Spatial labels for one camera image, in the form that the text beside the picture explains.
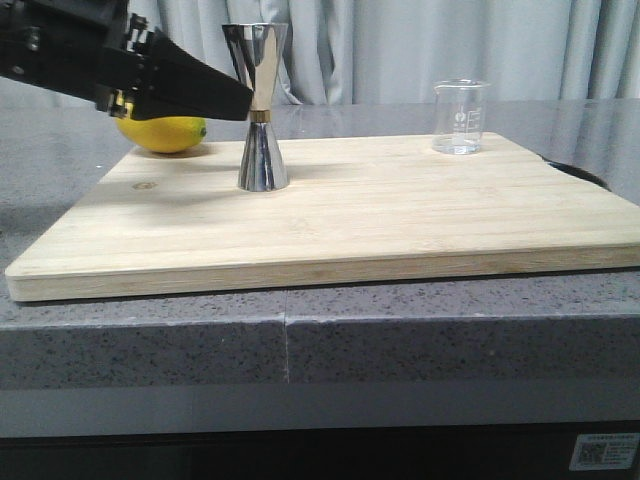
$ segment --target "wooden cutting board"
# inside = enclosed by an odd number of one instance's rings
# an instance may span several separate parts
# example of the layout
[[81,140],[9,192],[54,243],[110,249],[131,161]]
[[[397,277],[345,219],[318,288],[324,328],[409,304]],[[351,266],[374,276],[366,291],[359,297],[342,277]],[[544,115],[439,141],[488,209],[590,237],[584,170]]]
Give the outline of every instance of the wooden cutting board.
[[236,187],[243,142],[135,148],[6,270],[18,301],[640,265],[640,207],[496,134],[281,140],[291,185]]

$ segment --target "stainless steel jigger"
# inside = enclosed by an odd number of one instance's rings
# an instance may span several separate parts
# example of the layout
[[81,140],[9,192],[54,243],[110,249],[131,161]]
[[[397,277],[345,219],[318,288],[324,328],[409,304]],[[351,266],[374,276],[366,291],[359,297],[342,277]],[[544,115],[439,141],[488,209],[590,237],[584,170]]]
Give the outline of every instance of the stainless steel jigger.
[[222,26],[238,79],[253,90],[251,125],[238,177],[238,186],[250,192],[267,192],[289,185],[271,127],[271,101],[287,27],[286,23]]

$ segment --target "empty beaker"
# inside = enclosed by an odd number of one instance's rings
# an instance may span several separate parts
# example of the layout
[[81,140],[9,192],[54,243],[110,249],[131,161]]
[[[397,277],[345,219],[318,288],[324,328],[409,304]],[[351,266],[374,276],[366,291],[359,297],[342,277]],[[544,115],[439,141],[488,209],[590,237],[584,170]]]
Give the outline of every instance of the empty beaker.
[[488,86],[487,82],[467,79],[444,80],[434,85],[434,150],[464,155],[480,148]]

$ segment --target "yellow lemon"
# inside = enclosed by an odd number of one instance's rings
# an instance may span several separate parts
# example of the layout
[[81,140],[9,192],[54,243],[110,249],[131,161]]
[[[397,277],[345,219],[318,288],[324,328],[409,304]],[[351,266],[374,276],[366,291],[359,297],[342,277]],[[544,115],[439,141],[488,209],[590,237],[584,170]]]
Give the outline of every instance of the yellow lemon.
[[176,153],[199,144],[207,134],[204,118],[161,117],[133,120],[116,118],[118,130],[141,147],[157,153]]

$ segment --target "gray granite countertop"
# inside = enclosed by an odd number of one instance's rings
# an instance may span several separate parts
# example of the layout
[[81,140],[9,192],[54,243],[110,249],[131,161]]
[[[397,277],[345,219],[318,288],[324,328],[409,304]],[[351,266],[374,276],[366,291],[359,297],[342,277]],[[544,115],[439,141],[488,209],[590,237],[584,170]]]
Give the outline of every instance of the gray granite countertop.
[[[282,106],[279,138],[422,134],[432,105]],[[490,105],[487,130],[640,204],[640,100]],[[90,108],[0,113],[4,269],[130,148]],[[246,124],[209,122],[208,141]],[[18,304],[0,390],[640,377],[640,269]]]

